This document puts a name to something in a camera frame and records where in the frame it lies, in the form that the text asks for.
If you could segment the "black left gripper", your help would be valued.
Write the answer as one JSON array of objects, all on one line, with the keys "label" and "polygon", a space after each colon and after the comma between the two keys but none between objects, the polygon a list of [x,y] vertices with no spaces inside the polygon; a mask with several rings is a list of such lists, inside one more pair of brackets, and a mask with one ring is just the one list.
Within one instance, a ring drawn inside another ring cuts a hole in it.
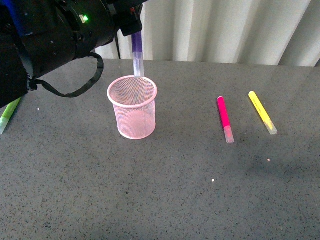
[{"label": "black left gripper", "polygon": [[143,0],[58,0],[57,8],[67,20],[75,43],[74,59],[143,29]]}]

